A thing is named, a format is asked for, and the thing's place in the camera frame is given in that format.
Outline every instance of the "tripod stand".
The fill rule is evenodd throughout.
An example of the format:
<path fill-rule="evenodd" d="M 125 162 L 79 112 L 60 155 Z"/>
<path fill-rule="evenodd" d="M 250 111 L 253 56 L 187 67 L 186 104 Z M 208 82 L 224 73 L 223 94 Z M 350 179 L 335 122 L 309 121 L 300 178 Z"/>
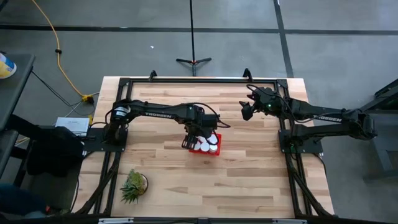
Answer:
<path fill-rule="evenodd" d="M 192 66 L 192 76 L 197 75 L 197 65 L 200 62 L 208 62 L 211 60 L 211 58 L 204 58 L 201 60 L 195 60 L 195 42 L 193 41 L 193 18 L 192 18 L 192 0 L 189 0 L 189 6 L 190 6 L 190 14 L 191 14 L 191 37 L 192 37 L 192 60 L 185 60 L 185 59 L 180 59 L 177 58 L 177 62 L 185 62 L 189 63 Z"/>

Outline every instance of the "wooden table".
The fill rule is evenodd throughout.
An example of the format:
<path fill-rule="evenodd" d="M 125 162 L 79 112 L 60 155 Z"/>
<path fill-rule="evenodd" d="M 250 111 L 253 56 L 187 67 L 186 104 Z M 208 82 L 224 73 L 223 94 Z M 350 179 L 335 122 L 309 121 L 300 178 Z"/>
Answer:
<path fill-rule="evenodd" d="M 104 121 L 111 109 L 119 78 L 104 77 L 94 122 Z M 287 81 L 292 98 L 308 101 L 303 79 Z M 112 216 L 294 217 L 286 161 L 277 137 L 279 120 L 257 113 L 250 121 L 244 121 L 238 101 L 248 101 L 247 94 L 250 91 L 245 84 L 135 83 L 132 99 L 168 105 L 207 103 L 232 128 L 217 130 L 222 134 L 221 154 L 213 157 L 182 149 L 185 131 L 175 121 L 136 118 L 129 125 Z M 95 152 L 84 160 L 74 210 L 78 210 L 97 187 L 103 157 L 103 152 Z M 309 189 L 325 209 L 333 213 L 322 163 L 315 156 L 304 154 L 303 164 Z M 121 202 L 120 188 L 131 169 L 147 176 L 149 188 L 138 203 L 125 204 Z M 104 191 L 101 210 L 106 205 L 107 194 L 108 189 Z M 304 211 L 300 190 L 298 195 Z"/>

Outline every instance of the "succulent plant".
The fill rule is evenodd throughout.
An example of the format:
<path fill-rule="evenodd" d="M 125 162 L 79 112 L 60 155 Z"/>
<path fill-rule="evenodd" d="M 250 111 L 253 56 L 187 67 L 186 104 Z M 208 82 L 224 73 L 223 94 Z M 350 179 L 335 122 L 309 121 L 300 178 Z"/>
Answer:
<path fill-rule="evenodd" d="M 131 203 L 138 200 L 145 193 L 146 188 L 147 182 L 144 176 L 135 172 L 134 169 L 131 170 L 123 187 L 120 189 L 123 192 L 122 201 L 125 201 L 124 203 Z"/>

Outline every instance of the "yellow extension cord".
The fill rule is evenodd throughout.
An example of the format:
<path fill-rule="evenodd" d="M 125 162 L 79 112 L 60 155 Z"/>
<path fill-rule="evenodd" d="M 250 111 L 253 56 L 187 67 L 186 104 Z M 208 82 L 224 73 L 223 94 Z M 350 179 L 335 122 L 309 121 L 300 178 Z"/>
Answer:
<path fill-rule="evenodd" d="M 50 25 L 50 27 L 51 27 L 53 33 L 54 33 L 55 40 L 57 41 L 57 50 L 56 50 L 56 53 L 57 53 L 58 68 L 59 68 L 60 71 L 62 72 L 63 76 L 68 80 L 68 82 L 69 82 L 69 84 L 72 86 L 72 88 L 81 96 L 81 100 L 82 100 L 83 102 L 89 102 L 90 100 L 93 100 L 93 95 L 92 95 L 92 94 L 90 94 L 90 95 L 84 95 L 84 94 L 80 93 L 80 91 L 74 86 L 74 84 L 72 83 L 72 81 L 70 81 L 70 79 L 68 78 L 67 74 L 63 71 L 63 68 L 62 68 L 62 66 L 61 66 L 61 60 L 60 60 L 60 54 L 61 54 L 62 52 L 61 52 L 61 49 L 60 49 L 60 41 L 59 41 L 59 39 L 58 39 L 57 32 L 55 31 L 54 26 L 52 25 L 50 19 L 45 15 L 44 11 L 43 11 L 43 10 L 40 8 L 40 6 L 36 3 L 36 1 L 35 1 L 35 0 L 32 0 L 32 2 L 36 5 L 37 9 L 43 14 L 43 16 L 45 17 L 45 19 L 46 19 L 47 22 L 49 23 L 49 25 Z"/>

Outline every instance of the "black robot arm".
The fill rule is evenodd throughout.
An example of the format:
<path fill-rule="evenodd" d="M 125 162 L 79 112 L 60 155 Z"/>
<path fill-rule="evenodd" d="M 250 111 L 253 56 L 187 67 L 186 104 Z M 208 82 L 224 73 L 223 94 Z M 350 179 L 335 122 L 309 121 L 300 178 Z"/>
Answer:
<path fill-rule="evenodd" d="M 148 103 L 140 100 L 121 100 L 113 103 L 113 109 L 106 114 L 111 114 L 110 123 L 106 125 L 104 141 L 108 144 L 118 144 L 125 141 L 127 129 L 125 124 L 130 123 L 138 116 L 151 116 L 156 118 L 173 119 L 178 124 L 185 125 L 185 131 L 188 133 L 183 140 L 182 147 L 193 149 L 197 143 L 197 136 L 203 136 L 208 139 L 217 129 L 217 127 L 228 128 L 229 125 L 218 126 L 220 116 L 212 110 L 212 114 L 206 114 L 205 110 L 195 104 L 201 103 L 182 103 L 179 105 L 161 105 Z"/>
<path fill-rule="evenodd" d="M 368 140 L 375 137 L 374 121 L 370 115 L 359 109 L 333 109 L 312 106 L 307 102 L 290 97 L 281 97 L 270 88 L 248 85 L 252 91 L 248 98 L 254 100 L 253 105 L 240 101 L 243 119 L 249 120 L 253 113 L 262 112 L 266 115 L 289 119 L 295 123 L 290 134 L 290 141 L 302 144 L 309 138 L 322 138 L 326 136 L 351 136 L 352 138 Z M 337 124 L 307 127 L 306 123 L 313 119 L 331 121 Z"/>

